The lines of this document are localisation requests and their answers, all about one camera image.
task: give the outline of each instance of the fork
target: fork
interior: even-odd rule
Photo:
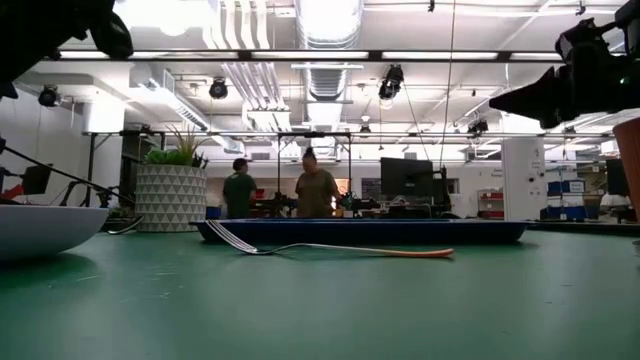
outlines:
[[[378,255],[394,256],[394,257],[446,258],[446,257],[449,257],[451,254],[453,254],[453,249],[444,249],[444,250],[436,250],[436,251],[401,251],[401,250],[384,250],[384,249],[311,244],[311,243],[297,243],[297,244],[285,245],[273,250],[260,250],[258,248],[255,248],[247,244],[242,239],[235,236],[232,232],[227,230],[224,226],[222,226],[217,221],[207,220],[206,224],[207,226],[209,226],[211,230],[213,230],[214,233],[216,233],[216,235],[218,235],[222,240],[227,242],[229,245],[250,255],[272,255],[282,250],[291,249],[293,247],[302,247],[302,246],[316,248],[316,249],[326,249],[326,250],[357,251],[361,253],[370,253],[370,254],[378,254]]]

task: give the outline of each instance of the man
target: man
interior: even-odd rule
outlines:
[[[256,198],[256,183],[247,174],[249,164],[245,159],[233,162],[233,173],[224,181],[222,195],[227,204],[228,219],[246,219],[251,213],[251,202]]]

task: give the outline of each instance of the person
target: person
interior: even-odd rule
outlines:
[[[256,198],[256,183],[247,174],[247,160],[236,159],[233,162],[233,170],[235,172],[225,179],[222,189],[222,196],[227,204],[227,218],[246,219],[251,213],[251,202]]]
[[[606,192],[600,200],[600,220],[614,222],[616,218],[629,210],[631,200],[628,196],[612,195]]]
[[[302,156],[304,173],[298,178],[296,194],[298,194],[297,216],[302,218],[331,217],[333,208],[331,198],[340,200],[340,192],[330,172],[318,167],[318,160],[309,147]]]

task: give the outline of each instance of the blue tray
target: blue tray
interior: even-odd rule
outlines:
[[[513,243],[527,222],[488,220],[245,219],[220,220],[227,230],[252,245],[314,242],[331,245],[426,245]],[[204,222],[206,242],[221,239]]]

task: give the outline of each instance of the green shirt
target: green shirt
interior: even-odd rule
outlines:
[[[227,218],[245,219],[249,217],[252,191],[256,191],[256,183],[247,174],[235,173],[224,181],[222,194],[227,203]]]
[[[313,174],[300,175],[296,185],[298,217],[325,218],[333,213],[331,197],[338,186],[330,172],[319,169]]]

